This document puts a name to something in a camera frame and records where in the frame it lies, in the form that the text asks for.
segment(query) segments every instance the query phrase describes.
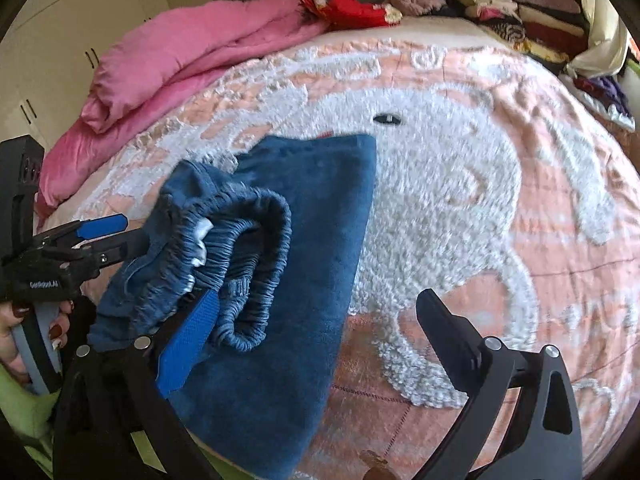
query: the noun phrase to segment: silver bolt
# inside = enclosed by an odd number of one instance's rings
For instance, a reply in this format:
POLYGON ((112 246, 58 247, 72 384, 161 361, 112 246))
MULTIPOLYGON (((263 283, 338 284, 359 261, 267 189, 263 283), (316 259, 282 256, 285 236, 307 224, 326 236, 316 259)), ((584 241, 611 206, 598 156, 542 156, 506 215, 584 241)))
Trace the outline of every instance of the silver bolt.
POLYGON ((78 348, 76 348, 76 355, 78 357, 84 357, 89 353, 90 350, 91 347, 89 345, 80 345, 78 348))
POLYGON ((135 348, 137 348, 138 350, 149 348, 149 345, 151 345, 151 339, 149 339, 146 335, 141 335, 133 342, 133 346, 135 346, 135 348))
POLYGON ((484 340, 484 346, 489 350, 499 350, 502 348, 502 343, 497 337, 488 337, 484 340))
POLYGON ((545 352, 549 357, 558 357, 560 355, 560 351, 553 345, 545 346, 545 352))

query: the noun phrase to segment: pink comforter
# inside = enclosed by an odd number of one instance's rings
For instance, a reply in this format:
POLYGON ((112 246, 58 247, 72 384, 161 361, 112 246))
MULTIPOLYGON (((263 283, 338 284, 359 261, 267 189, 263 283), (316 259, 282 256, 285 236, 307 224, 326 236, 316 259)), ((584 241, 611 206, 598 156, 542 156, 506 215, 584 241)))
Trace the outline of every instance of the pink comforter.
POLYGON ((133 137, 227 68, 325 30, 298 0, 216 0, 169 10, 126 34, 102 56, 80 118, 44 160, 41 221, 133 137))

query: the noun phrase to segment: dark red nail polish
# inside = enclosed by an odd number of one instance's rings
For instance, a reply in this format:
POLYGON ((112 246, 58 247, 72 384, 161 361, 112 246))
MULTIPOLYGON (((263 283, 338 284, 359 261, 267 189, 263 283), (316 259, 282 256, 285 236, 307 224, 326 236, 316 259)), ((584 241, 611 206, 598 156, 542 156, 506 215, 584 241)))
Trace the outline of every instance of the dark red nail polish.
POLYGON ((62 335, 62 327, 60 325, 54 325, 49 330, 49 339, 52 341, 58 339, 62 335))
POLYGON ((31 311, 31 305, 24 303, 12 303, 11 311, 14 313, 14 316, 22 319, 31 311))

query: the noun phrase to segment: white curtain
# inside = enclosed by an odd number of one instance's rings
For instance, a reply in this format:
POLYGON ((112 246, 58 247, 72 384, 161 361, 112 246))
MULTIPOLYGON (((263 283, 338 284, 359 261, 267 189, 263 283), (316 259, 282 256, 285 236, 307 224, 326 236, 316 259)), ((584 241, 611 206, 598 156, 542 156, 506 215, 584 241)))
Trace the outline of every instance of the white curtain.
POLYGON ((569 75, 617 74, 625 62, 629 31, 609 0, 582 0, 582 8, 591 23, 589 49, 567 65, 569 75))

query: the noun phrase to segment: bedspread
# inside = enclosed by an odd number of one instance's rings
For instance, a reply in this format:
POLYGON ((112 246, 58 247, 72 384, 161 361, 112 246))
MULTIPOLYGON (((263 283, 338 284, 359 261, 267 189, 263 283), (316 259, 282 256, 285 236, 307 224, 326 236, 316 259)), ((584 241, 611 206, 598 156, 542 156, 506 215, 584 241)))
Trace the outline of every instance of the bedspread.
MULTIPOLYGON (((361 478, 372 450, 410 478, 435 450, 466 398, 415 319, 427 287, 483 335, 561 349, 593 470, 639 399, 640 181, 562 83, 516 52, 371 40, 245 63, 132 140, 46 227, 114 212, 136 226, 185 156, 232 167, 266 133, 356 131, 376 137, 376 190, 328 405, 295 477, 361 478)), ((85 292, 98 299, 112 273, 85 292)))

